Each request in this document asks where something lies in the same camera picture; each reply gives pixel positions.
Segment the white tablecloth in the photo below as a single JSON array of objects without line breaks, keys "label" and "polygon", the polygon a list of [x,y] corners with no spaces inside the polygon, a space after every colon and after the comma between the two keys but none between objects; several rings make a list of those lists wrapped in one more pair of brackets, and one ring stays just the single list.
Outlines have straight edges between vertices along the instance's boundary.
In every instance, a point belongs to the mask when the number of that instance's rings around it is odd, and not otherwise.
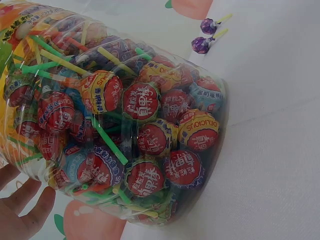
[{"label": "white tablecloth", "polygon": [[224,78],[224,145],[189,214],[122,240],[318,240],[320,80],[317,0],[214,0],[229,33],[190,60]]}]

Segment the clear plastic container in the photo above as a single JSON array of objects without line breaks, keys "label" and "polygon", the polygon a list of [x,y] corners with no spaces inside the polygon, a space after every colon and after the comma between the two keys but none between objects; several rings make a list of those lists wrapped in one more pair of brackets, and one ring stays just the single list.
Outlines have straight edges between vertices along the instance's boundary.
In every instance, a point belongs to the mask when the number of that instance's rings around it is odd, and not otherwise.
[{"label": "clear plastic container", "polygon": [[222,144],[224,82],[89,17],[0,3],[0,153],[133,223],[195,202]]}]

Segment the hand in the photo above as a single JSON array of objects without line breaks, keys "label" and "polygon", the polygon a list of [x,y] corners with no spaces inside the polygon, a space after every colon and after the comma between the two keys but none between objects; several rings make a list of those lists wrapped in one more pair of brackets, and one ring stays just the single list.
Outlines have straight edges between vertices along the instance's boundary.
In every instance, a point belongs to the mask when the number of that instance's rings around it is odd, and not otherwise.
[{"label": "hand", "polygon": [[[0,191],[19,175],[19,170],[8,164],[0,169]],[[16,192],[0,199],[0,238],[3,240],[28,240],[43,227],[54,207],[56,192],[47,187],[35,207],[25,216],[21,211],[36,195],[41,182],[29,178]]]}]

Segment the purple lollipop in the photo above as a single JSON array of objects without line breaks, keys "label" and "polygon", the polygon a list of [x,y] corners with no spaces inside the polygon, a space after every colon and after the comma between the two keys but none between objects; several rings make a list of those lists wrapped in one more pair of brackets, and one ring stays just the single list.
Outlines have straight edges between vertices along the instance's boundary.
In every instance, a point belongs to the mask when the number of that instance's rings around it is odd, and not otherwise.
[{"label": "purple lollipop", "polygon": [[220,25],[222,22],[228,20],[229,18],[231,18],[233,15],[232,14],[228,14],[227,16],[224,16],[223,18],[221,18],[218,21],[214,21],[211,18],[206,18],[205,20],[202,21],[201,23],[201,30],[204,34],[207,35],[213,35],[216,33],[217,29],[218,29],[218,25]]},{"label": "purple lollipop", "polygon": [[204,34],[213,35],[216,33],[219,24],[221,24],[221,22],[218,23],[211,18],[206,18],[202,21],[200,27]]},{"label": "purple lollipop", "polygon": [[228,32],[228,29],[225,29],[209,38],[204,38],[202,36],[197,37],[195,40],[191,42],[193,51],[195,51],[198,54],[206,54],[209,51],[209,44],[211,42],[216,41],[218,37],[221,37],[227,32]]}]

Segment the finger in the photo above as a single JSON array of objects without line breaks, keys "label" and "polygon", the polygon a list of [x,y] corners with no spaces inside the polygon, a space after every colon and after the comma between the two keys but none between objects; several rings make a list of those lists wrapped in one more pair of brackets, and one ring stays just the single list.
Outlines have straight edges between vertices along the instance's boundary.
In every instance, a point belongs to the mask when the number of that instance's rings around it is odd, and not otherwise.
[{"label": "finger", "polygon": [[41,182],[29,178],[17,191],[4,198],[2,202],[18,215],[37,194],[40,187]]},{"label": "finger", "polygon": [[0,168],[0,191],[19,174],[19,170],[11,164],[7,164],[3,168]]},{"label": "finger", "polygon": [[29,231],[29,238],[34,236],[46,222],[55,204],[56,191],[51,187],[46,187],[35,207],[25,216],[21,217],[24,225]]}]

